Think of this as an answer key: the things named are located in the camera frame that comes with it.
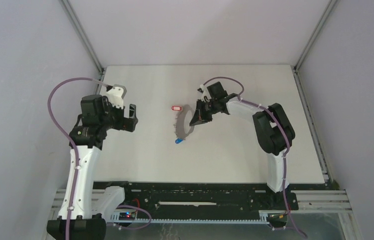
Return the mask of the red tagged key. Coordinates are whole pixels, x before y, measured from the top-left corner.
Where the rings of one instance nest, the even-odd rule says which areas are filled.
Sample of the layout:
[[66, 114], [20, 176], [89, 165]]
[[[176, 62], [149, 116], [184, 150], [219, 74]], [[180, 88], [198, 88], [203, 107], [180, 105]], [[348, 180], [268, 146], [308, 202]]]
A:
[[172, 109], [173, 111], [180, 112], [180, 111], [183, 110], [183, 106], [180, 106], [180, 105], [173, 105], [173, 106], [171, 107], [171, 109]]

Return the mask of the blue tagged key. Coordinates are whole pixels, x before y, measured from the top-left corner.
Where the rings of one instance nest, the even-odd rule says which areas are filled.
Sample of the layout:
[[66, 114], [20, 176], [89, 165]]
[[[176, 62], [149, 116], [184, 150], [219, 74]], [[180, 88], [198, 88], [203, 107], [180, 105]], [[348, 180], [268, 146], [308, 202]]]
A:
[[183, 142], [183, 141], [184, 141], [183, 138], [177, 138], [177, 139], [175, 140], [175, 143], [176, 143], [176, 144], [180, 144], [180, 143]]

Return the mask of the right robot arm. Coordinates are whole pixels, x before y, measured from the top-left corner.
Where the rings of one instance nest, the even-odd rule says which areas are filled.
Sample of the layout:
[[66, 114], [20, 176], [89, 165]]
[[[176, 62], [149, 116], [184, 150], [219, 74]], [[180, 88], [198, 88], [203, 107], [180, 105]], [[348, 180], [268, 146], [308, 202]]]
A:
[[202, 84], [197, 91], [201, 98], [196, 101], [191, 127], [211, 122], [217, 113], [253, 123], [258, 144], [268, 156], [267, 186], [272, 191], [266, 194], [265, 201], [272, 209], [280, 208], [286, 201], [282, 192], [289, 185], [286, 156], [296, 136], [283, 107], [279, 103], [265, 107], [244, 100], [239, 94], [228, 94], [220, 82], [210, 86]]

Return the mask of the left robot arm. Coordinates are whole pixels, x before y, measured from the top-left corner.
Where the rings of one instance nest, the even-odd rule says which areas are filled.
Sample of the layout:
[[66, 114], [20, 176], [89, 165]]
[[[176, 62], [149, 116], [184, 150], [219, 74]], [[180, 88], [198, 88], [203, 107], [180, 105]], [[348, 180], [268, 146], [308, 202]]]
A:
[[47, 223], [46, 231], [56, 240], [102, 240], [116, 208], [133, 202], [131, 192], [119, 186], [107, 187], [103, 195], [92, 200], [93, 175], [108, 130], [134, 132], [138, 118], [136, 105], [129, 105], [124, 116], [123, 102], [112, 104], [105, 95], [88, 95], [81, 99], [81, 114], [68, 137], [70, 171], [62, 206], [56, 220]]

